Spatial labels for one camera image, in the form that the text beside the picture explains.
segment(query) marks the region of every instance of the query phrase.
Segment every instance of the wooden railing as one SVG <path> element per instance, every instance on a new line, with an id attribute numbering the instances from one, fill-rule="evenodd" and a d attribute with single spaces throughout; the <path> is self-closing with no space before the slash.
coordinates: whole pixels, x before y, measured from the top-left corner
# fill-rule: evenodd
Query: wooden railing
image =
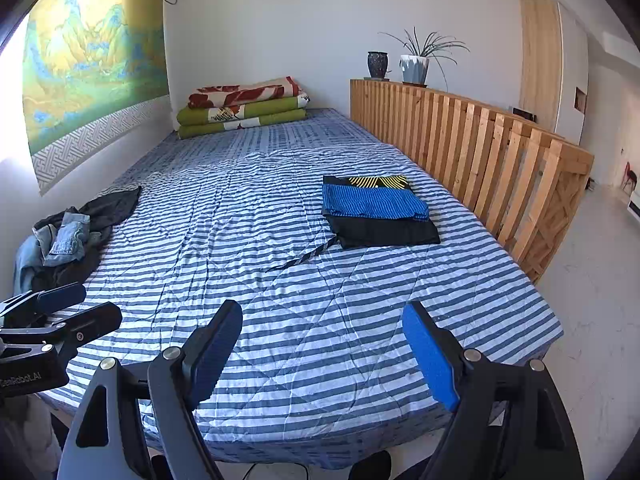
<path id="1" fill-rule="evenodd" d="M 352 80 L 351 119 L 436 178 L 540 279 L 574 218 L 591 153 L 499 108 L 399 83 Z"/>

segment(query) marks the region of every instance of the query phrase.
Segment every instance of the black vase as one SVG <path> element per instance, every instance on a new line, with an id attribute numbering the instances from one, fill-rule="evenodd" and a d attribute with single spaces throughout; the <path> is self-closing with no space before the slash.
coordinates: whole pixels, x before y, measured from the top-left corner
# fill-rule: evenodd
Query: black vase
<path id="1" fill-rule="evenodd" d="M 389 66 L 389 58 L 386 52 L 369 52 L 369 73 L 371 77 L 376 79 L 384 79 L 386 76 L 386 68 Z"/>

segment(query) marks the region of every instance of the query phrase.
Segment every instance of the mattress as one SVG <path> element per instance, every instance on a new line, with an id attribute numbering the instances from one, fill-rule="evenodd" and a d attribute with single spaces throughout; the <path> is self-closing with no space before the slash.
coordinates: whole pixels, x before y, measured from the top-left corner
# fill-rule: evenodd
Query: mattress
<path id="1" fill-rule="evenodd" d="M 322 176 L 404 174 L 430 208 L 440 245 L 343 250 L 282 266 L 332 237 Z M 79 349 L 69 384 L 43 395 L 73 413 L 101 359 L 151 360 L 181 346 L 227 299 L 242 333 L 194 417 L 228 462 L 347 467 L 444 426 L 402 333 L 421 301 L 463 347 L 521 364 L 560 322 L 484 226 L 398 149 L 334 110 L 305 121 L 190 140 L 169 136 L 105 192 L 142 186 L 115 227 L 87 299 L 113 301 L 119 330 Z M 141 401 L 148 444 L 161 449 Z"/>

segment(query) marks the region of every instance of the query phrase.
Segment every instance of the silver bolt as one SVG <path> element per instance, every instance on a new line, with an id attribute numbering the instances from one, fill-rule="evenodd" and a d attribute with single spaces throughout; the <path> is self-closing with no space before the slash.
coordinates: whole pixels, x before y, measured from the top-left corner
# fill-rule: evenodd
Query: silver bolt
<path id="1" fill-rule="evenodd" d="M 482 354 L 475 348 L 470 348 L 469 350 L 465 350 L 465 359 L 471 363 L 477 363 L 482 359 Z"/>
<path id="2" fill-rule="evenodd" d="M 529 366 L 534 372 L 544 372 L 545 364 L 540 359 L 532 359 L 529 361 Z"/>
<path id="3" fill-rule="evenodd" d="M 173 361 L 180 357 L 180 349 L 177 346 L 169 346 L 169 348 L 166 348 L 164 352 L 162 352 L 162 357 L 167 361 Z"/>
<path id="4" fill-rule="evenodd" d="M 113 357 L 105 357 L 100 361 L 100 368 L 103 370 L 111 370 L 116 365 L 116 359 Z"/>

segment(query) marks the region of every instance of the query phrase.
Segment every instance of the marble floor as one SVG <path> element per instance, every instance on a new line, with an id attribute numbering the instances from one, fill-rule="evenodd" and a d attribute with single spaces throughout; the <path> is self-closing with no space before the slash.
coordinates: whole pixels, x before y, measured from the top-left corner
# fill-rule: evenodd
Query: marble floor
<path id="1" fill-rule="evenodd" d="M 586 480 L 604 480 L 640 427 L 640 223 L 616 192 L 587 192 L 564 243 L 538 284 L 564 337 L 545 363 L 569 413 Z M 392 478 L 430 455 L 441 431 L 390 449 Z M 248 465 L 220 464 L 227 480 Z M 310 469 L 312 480 L 348 470 Z M 249 480 L 302 480 L 293 464 L 258 465 Z"/>

